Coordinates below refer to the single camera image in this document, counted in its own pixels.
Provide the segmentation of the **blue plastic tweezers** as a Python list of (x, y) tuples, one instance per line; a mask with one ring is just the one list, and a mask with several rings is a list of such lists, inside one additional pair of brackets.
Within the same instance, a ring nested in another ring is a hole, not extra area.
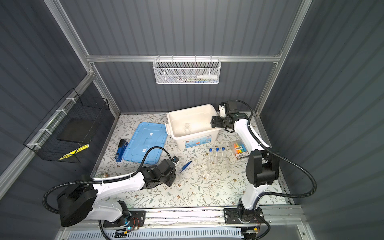
[(182, 173), (193, 161), (189, 161), (188, 163), (186, 163), (179, 171), (179, 173)]

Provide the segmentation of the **black pad in basket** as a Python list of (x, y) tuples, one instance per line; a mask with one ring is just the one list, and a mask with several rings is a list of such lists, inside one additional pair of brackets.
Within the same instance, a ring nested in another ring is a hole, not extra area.
[(96, 121), (71, 119), (60, 132), (57, 139), (65, 142), (89, 144), (96, 134), (99, 126), (100, 123)]

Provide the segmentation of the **clear test tube rack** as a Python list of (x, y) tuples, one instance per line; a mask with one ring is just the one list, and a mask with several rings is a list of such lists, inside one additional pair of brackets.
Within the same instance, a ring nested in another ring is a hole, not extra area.
[(206, 161), (203, 167), (203, 179), (221, 181), (225, 180), (229, 173), (229, 160), (225, 151), (208, 151)]

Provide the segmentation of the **white plastic storage bin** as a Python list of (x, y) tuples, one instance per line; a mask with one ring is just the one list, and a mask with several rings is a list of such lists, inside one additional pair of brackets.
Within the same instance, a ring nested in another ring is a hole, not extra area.
[[(212, 116), (217, 116), (215, 108), (210, 105), (202, 105), (167, 114), (167, 134), (176, 141), (180, 151), (216, 141), (220, 128), (211, 127)], [(185, 134), (185, 124), (190, 124), (191, 133)]]

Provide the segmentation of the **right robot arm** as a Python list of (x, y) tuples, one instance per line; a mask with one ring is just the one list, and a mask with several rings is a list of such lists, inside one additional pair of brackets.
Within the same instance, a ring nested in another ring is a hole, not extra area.
[[(241, 113), (237, 109), (237, 103), (241, 103), (251, 109), (247, 103), (241, 100), (222, 102), (219, 104), (220, 114), (212, 116), (211, 126), (238, 134), (249, 153), (246, 165), (246, 177), (249, 184), (239, 200), (238, 208), (247, 211), (255, 210), (260, 199), (264, 196), (301, 199), (313, 195), (318, 187), (315, 178), (302, 166), (273, 152), (272, 148), (262, 140), (251, 125), (254, 111), (251, 111), (250, 115)], [(279, 178), (281, 160), (297, 168), (309, 178), (312, 183), (309, 191), (302, 194), (284, 194), (267, 191), (269, 186)]]

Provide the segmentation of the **blue plastic bin lid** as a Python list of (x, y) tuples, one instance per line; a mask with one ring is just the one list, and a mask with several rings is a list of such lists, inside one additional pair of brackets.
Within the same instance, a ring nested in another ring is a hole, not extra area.
[(151, 147), (164, 147), (167, 136), (164, 124), (140, 123), (129, 141), (122, 159), (128, 162), (141, 163), (144, 155)]

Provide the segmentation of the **white bottle in basket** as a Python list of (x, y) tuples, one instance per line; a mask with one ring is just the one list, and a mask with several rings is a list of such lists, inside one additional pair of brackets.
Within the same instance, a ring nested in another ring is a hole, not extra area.
[(197, 76), (197, 79), (202, 79), (202, 80), (206, 80), (206, 81), (216, 81), (218, 78), (219, 78), (218, 75), (210, 75), (210, 74)]

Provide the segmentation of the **highlighter pen pack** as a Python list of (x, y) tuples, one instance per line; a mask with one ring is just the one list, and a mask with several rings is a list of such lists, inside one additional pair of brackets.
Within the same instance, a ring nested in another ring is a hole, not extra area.
[(249, 156), (249, 152), (247, 151), (245, 144), (241, 140), (231, 142), (230, 147), (232, 148), (234, 156), (237, 160), (244, 159)]

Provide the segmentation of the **blue stapler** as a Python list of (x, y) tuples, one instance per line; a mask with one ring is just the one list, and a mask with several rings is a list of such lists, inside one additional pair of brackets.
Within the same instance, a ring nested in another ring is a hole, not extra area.
[(115, 155), (115, 161), (120, 163), (123, 159), (124, 152), (128, 146), (128, 142), (125, 139), (121, 139), (118, 145), (118, 149)]

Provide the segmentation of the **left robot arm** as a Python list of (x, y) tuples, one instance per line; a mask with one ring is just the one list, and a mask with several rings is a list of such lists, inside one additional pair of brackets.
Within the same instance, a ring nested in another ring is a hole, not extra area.
[(136, 225), (124, 201), (116, 204), (105, 199), (123, 192), (153, 189), (159, 185), (170, 187), (176, 179), (179, 158), (170, 154), (160, 164), (146, 167), (143, 162), (133, 173), (120, 177), (87, 178), (57, 185), (46, 191), (43, 207), (60, 216), (63, 227), (71, 227), (83, 220), (98, 220), (121, 227)]

